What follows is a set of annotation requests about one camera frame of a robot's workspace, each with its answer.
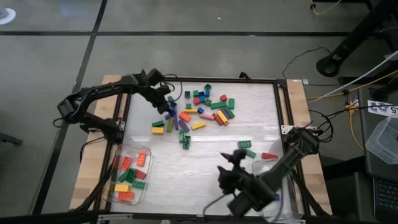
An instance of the yellow lego brick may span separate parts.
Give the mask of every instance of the yellow lego brick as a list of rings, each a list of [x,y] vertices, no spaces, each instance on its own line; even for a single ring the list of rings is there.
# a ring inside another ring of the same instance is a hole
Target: yellow lego brick
[[[225,124],[225,122],[227,122],[227,124],[228,124],[228,119],[226,119],[226,117],[225,117],[225,115],[223,114],[222,111],[220,111],[220,110],[217,111],[217,115],[221,118],[221,120],[223,121],[224,124]]]
[[[197,113],[198,109],[184,109],[183,111],[186,113]]]
[[[114,186],[114,191],[116,192],[128,192],[130,185],[127,184],[116,184]]]
[[[164,133],[164,128],[152,128],[152,134],[163,134]]]
[[[191,128],[192,128],[192,130],[195,130],[195,129],[198,129],[198,128],[201,128],[201,127],[204,127],[204,126],[206,126],[206,123],[204,121],[200,121],[200,122],[197,122],[197,123],[193,124],[191,126]]]

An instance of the gray floor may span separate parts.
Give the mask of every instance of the gray floor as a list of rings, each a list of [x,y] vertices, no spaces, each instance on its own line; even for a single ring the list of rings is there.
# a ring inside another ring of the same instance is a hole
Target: gray floor
[[[91,31],[100,0],[11,1],[0,6],[17,11],[8,30]],[[330,4],[318,4],[321,11]],[[348,32],[365,15],[363,4],[342,4],[324,16],[314,16],[307,0],[281,1],[108,1],[100,31],[272,31]],[[28,214],[40,187],[57,129],[57,103],[68,95],[90,37],[1,36],[0,124],[2,132],[24,140],[20,147],[1,144],[0,216]],[[126,74],[158,68],[164,73],[195,77],[237,77],[242,71],[254,78],[283,78],[285,65],[308,49],[333,50],[340,37],[231,37],[231,36],[118,36],[97,37],[83,86],[97,85],[105,74]],[[383,60],[387,45],[367,40],[341,68],[340,75],[358,76]],[[315,70],[326,55],[319,50],[296,60],[286,71],[289,78],[331,84]],[[308,96],[322,95],[335,86],[306,86]],[[327,113],[344,107],[344,98],[310,105]],[[314,124],[321,119],[312,115]],[[362,154],[351,138],[347,114],[333,120],[334,140],[323,144],[323,156],[346,160]],[[354,119],[360,138],[358,115]],[[78,151],[86,134],[71,126],[57,164],[43,212],[68,209],[78,173]]]

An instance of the white cable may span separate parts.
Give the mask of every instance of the white cable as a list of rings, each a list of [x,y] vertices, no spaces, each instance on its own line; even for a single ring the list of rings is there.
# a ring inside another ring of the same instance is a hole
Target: white cable
[[[332,93],[335,93],[335,92],[337,92],[337,91],[339,91],[339,90],[342,90],[342,89],[346,88],[347,86],[353,84],[354,82],[356,82],[356,81],[362,79],[363,77],[369,75],[370,73],[372,73],[373,71],[375,71],[376,69],[378,69],[381,65],[383,65],[384,63],[386,63],[388,60],[390,60],[390,58],[392,58],[392,57],[395,56],[396,54],[398,54],[398,51],[394,52],[392,55],[390,55],[390,57],[386,58],[386,59],[385,59],[384,61],[382,61],[380,64],[376,65],[374,68],[370,69],[370,71],[366,72],[365,74],[363,74],[362,76],[358,77],[358,78],[355,79],[354,81],[352,81],[352,82],[350,82],[350,83],[347,83],[347,84],[343,85],[342,87],[339,87],[339,88],[337,88],[337,89],[331,91],[330,93],[327,93],[327,94],[325,94],[325,95],[319,97],[318,99],[309,102],[308,104],[314,103],[314,102],[316,102],[316,101],[318,101],[318,100],[320,100],[320,99],[322,99],[322,98],[324,98],[324,97],[326,97],[326,96],[328,96],[328,95],[330,95],[330,94],[332,94]]]

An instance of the wooden table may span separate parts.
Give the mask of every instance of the wooden table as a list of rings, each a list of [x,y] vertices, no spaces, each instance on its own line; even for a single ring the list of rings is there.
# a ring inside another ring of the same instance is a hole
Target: wooden table
[[[105,75],[103,84],[115,82],[120,79],[120,75]],[[311,122],[308,112],[307,101],[301,80],[287,80],[287,89],[289,92],[290,107],[293,114],[294,125],[306,125]],[[280,101],[282,104],[282,114],[284,121],[287,121],[287,113],[285,99],[282,89],[279,90]],[[116,96],[110,96],[97,101],[94,114],[101,118],[112,118]],[[122,103],[119,116],[121,117],[125,105]],[[101,137],[100,132],[89,133],[87,141]],[[100,177],[101,166],[105,154],[106,141],[104,139],[93,142],[85,147],[80,170],[75,184],[70,208],[76,208],[90,194],[91,190],[98,183]],[[302,160],[304,179],[308,190],[314,196],[315,200],[322,208],[331,214],[328,192],[326,183],[323,178],[322,167],[319,155],[306,156]],[[300,195],[297,194],[296,201],[301,203]],[[102,200],[100,208],[104,208],[105,201]]]

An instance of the sticker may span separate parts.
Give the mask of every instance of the sticker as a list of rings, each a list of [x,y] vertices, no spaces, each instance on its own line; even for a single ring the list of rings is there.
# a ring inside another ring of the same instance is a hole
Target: sticker
[[[389,105],[392,104],[368,100],[368,106],[379,106],[379,107],[368,108],[368,112],[383,116],[391,116],[398,114],[398,106],[389,106]]]

